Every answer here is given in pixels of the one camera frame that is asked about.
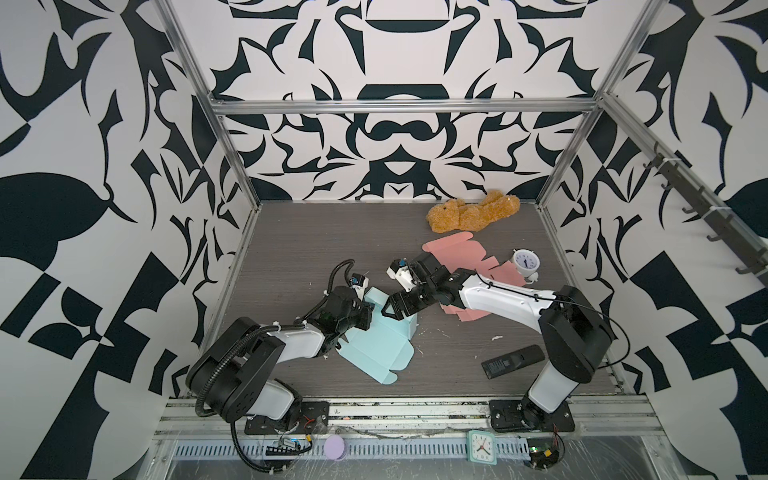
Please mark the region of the light blue paper box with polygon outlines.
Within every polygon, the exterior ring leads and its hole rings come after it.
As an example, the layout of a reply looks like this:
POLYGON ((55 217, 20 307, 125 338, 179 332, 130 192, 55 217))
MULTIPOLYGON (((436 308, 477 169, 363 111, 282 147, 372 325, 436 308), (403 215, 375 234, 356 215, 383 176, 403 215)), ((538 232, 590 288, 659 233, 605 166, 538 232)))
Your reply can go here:
POLYGON ((370 288, 364 300, 374 305, 372 321, 367 330, 352 328, 340 339, 339 355, 382 385, 397 381, 398 371, 404 370, 414 355, 411 340, 418 327, 416 314, 395 320, 381 314, 388 295, 370 288))

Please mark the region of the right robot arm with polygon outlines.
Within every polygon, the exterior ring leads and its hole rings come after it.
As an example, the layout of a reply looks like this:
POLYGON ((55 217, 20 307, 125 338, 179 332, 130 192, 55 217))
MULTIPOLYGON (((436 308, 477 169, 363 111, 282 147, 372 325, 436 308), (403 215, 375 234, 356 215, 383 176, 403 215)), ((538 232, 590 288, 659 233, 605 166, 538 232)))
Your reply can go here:
POLYGON ((583 293, 570 285, 558 291, 536 290, 495 281, 474 270, 449 270, 433 254, 413 260, 396 259, 388 276, 401 291, 390 295, 384 316, 402 320, 433 304, 480 310, 515 321, 540 334, 546 350, 532 355, 518 350, 509 365, 500 358, 483 368, 492 377, 518 368, 544 364, 519 401, 492 400, 491 427, 496 432, 572 432, 575 429, 567 400, 589 383, 616 340, 616 323, 591 306, 583 293))

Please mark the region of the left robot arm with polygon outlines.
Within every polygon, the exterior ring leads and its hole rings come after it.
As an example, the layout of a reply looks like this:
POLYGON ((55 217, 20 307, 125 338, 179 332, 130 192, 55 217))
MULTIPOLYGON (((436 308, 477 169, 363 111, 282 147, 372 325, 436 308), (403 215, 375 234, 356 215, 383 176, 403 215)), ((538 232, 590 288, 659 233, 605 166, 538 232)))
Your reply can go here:
POLYGON ((283 473, 313 448, 308 426, 303 427, 304 442, 273 449, 287 455, 286 461, 253 459, 239 441, 236 423, 245 417, 271 420, 282 433, 300 427, 303 399, 293 387, 272 377, 275 367, 322 357, 340 347, 347 331, 366 330, 372 323, 374 305, 364 299, 368 279, 352 272, 354 264, 353 259, 337 264, 321 300, 292 324, 261 325, 246 316, 236 319, 187 374, 185 384, 195 396, 195 414, 224 420, 237 456, 256 472, 283 473))

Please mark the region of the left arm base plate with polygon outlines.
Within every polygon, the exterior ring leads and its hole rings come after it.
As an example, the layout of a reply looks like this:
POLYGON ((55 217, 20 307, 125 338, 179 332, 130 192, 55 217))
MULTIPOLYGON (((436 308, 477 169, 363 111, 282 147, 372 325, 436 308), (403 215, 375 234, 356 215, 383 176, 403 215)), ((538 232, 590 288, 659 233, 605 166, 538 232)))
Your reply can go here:
POLYGON ((266 415, 247 417, 246 435, 312 434, 327 425, 330 404, 327 401, 295 401, 288 411, 275 420, 266 415))

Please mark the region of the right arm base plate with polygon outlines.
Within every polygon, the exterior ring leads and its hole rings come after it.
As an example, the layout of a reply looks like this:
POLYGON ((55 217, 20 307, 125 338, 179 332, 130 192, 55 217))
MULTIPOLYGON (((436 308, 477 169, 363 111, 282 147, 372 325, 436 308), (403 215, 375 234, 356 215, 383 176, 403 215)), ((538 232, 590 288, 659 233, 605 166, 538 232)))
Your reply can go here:
POLYGON ((527 397, 522 400, 491 400, 489 409, 491 428, 499 433, 570 433, 576 430, 567 402, 552 413, 545 412, 527 397))

